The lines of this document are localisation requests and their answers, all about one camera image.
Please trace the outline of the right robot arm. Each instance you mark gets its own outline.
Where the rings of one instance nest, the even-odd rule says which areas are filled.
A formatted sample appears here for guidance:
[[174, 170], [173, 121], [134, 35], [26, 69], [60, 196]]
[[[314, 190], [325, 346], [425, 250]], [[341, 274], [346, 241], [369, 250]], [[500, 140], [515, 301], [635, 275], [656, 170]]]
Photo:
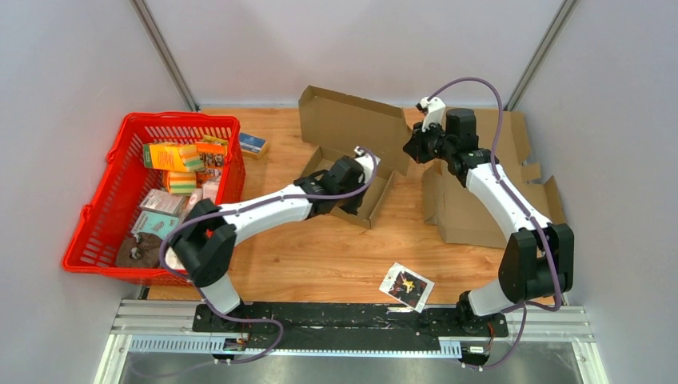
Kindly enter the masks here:
[[534, 208], [512, 184], [496, 156], [482, 148], [477, 119], [470, 109], [445, 106], [422, 108], [424, 118], [413, 126], [403, 151], [415, 162], [434, 159], [483, 204], [506, 238], [497, 278], [464, 292], [457, 302], [456, 324], [468, 335], [478, 334], [499, 314], [524, 305], [539, 306], [538, 298], [553, 297], [557, 311], [573, 283], [574, 233], [566, 223], [555, 224]]

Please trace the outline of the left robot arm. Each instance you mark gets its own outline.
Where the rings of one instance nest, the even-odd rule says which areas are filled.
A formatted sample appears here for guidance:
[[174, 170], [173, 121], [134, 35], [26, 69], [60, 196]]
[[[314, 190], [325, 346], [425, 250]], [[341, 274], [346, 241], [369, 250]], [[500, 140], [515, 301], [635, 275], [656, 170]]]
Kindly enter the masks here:
[[244, 322], [241, 297], [228, 275], [234, 248], [246, 239], [291, 222], [330, 213], [335, 207], [356, 215], [377, 174], [380, 159], [366, 148], [343, 156], [327, 170], [299, 178], [282, 190], [245, 202], [197, 203], [186, 220], [163, 240], [161, 262], [172, 250], [185, 278], [198, 289], [213, 311], [213, 320], [226, 332]]

